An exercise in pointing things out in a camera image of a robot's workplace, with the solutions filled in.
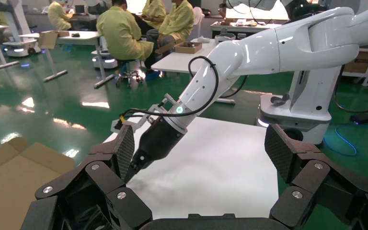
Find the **cardboard flap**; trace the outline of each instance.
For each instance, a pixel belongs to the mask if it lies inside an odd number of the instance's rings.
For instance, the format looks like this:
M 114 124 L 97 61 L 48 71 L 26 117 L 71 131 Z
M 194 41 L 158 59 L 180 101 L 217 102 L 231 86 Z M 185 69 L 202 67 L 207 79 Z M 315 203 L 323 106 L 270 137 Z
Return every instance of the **cardboard flap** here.
M 45 31 L 40 33 L 37 40 L 39 47 L 42 49 L 54 49 L 56 46 L 57 37 L 69 36 L 68 31 Z
M 40 143 L 35 143 L 21 153 L 36 163 L 49 168 L 59 174 L 65 174 L 74 168 L 74 160 Z
M 176 44 L 180 44 L 183 41 L 181 39 L 178 39 L 177 41 L 170 42 L 169 44 L 160 47 L 158 50 L 154 51 L 156 54 L 163 54 L 169 50 L 171 50 Z
M 18 152 L 23 151 L 27 147 L 27 140 L 24 138 L 13 138 L 8 143 L 18 150 Z
M 27 146 L 24 138 L 14 138 L 0 145 L 0 166 L 17 156 Z

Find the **monitor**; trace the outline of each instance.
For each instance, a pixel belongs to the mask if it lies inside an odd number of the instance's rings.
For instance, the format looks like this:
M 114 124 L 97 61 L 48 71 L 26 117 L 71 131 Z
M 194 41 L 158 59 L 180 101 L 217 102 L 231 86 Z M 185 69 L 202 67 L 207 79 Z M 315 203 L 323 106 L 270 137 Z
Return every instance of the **monitor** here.
M 84 5 L 76 5 L 75 6 L 75 13 L 85 13 L 85 6 Z

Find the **cardboard box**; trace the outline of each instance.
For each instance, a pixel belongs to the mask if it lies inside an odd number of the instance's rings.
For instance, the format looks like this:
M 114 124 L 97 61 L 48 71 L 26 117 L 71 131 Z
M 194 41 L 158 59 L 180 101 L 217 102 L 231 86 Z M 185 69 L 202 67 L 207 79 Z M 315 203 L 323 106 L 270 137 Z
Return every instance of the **cardboard box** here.
M 56 46 L 57 37 L 67 37 L 69 36 L 68 31 L 46 31 L 41 32 L 40 37 L 37 40 L 39 47 L 41 49 L 54 49 Z
M 0 145 L 0 230 L 19 230 L 36 190 L 74 168 L 74 160 L 27 140 Z
M 182 42 L 174 46 L 174 51 L 176 53 L 182 53 L 182 54 L 195 54 L 201 49 L 202 49 L 202 43 L 200 42 Z
M 368 52 L 359 52 L 352 62 L 345 65 L 345 72 L 365 73 L 368 69 Z
M 170 42 L 169 44 L 165 45 L 165 46 L 162 46 L 160 47 L 158 50 L 154 51 L 156 54 L 163 54 L 171 49 L 174 48 L 174 46 L 176 44 L 180 44 L 182 43 L 183 41 L 181 39 L 178 39 L 177 41 L 174 41 L 174 42 Z

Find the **white robotic arm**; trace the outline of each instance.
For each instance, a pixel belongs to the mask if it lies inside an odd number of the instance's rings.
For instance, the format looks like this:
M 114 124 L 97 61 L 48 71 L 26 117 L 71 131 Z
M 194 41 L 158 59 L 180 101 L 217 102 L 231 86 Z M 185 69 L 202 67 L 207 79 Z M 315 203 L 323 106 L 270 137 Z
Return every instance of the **white robotic arm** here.
M 355 16 L 347 7 L 219 44 L 207 57 L 215 64 L 218 82 L 210 64 L 205 62 L 180 100 L 142 135 L 125 182 L 153 161 L 166 157 L 186 134 L 187 126 L 241 75 L 337 67 L 353 60 L 359 45 L 365 44 L 368 44 L 368 10 Z M 185 115 L 207 104 L 216 84 L 218 90 L 212 102 L 196 114 Z

